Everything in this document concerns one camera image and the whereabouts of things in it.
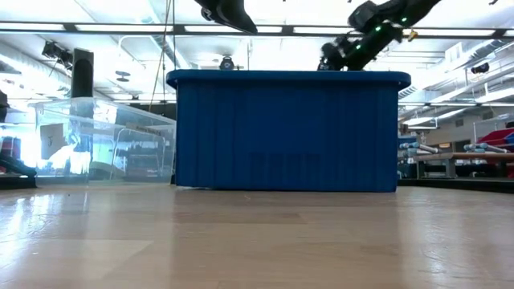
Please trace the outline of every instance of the ceiling beam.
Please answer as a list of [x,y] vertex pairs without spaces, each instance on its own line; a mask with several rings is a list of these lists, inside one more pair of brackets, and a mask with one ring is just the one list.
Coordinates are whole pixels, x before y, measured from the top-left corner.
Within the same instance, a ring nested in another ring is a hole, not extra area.
[[[0,33],[64,33],[76,35],[169,35],[256,36],[256,37],[334,37],[349,33],[350,26],[262,25],[257,35],[248,35],[219,25],[168,25],[85,23],[85,22],[13,22],[0,21]],[[417,39],[507,39],[514,40],[514,28],[417,27]],[[409,37],[406,30],[404,38]],[[360,38],[352,32],[350,37]]]

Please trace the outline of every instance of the clear acrylic box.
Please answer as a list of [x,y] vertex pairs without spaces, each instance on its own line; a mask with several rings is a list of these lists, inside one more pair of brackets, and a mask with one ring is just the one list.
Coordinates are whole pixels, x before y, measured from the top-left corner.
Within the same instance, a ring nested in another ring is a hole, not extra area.
[[34,107],[39,181],[170,182],[175,120],[92,97]]

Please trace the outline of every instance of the camera mounted on ceiling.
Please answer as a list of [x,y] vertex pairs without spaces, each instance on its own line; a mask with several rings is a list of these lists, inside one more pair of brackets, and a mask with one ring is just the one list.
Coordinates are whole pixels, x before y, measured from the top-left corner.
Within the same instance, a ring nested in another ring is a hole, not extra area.
[[234,61],[230,56],[223,56],[222,62],[219,64],[219,70],[233,71],[235,68]]
[[57,61],[57,63],[62,64],[69,71],[73,67],[73,54],[60,47],[56,42],[46,41],[41,55]]
[[472,67],[471,68],[471,73],[472,74],[481,74],[481,73],[486,73],[486,72],[489,72],[489,63],[484,63],[484,64],[481,64],[479,66],[476,66],[476,67]]

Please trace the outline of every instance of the black speaker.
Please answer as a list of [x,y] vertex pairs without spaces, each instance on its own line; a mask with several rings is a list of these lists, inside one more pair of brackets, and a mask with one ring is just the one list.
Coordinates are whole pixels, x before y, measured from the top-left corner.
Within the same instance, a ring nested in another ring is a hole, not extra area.
[[73,50],[71,73],[71,97],[93,97],[93,68],[95,56],[92,52],[76,48]]

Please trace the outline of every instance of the red object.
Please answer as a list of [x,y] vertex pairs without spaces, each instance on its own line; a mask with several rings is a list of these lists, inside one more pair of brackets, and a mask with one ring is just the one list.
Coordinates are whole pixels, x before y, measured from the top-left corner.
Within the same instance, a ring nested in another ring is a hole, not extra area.
[[507,136],[511,133],[514,133],[514,128],[501,129],[494,132],[489,133],[488,135],[479,138],[478,143],[494,145],[498,147],[504,147],[507,144]]
[[[21,158],[21,147],[22,140],[12,136],[5,136],[2,140],[2,147],[0,148],[0,153],[2,155],[7,155],[19,160]],[[5,173],[6,169],[0,167],[0,172]]]

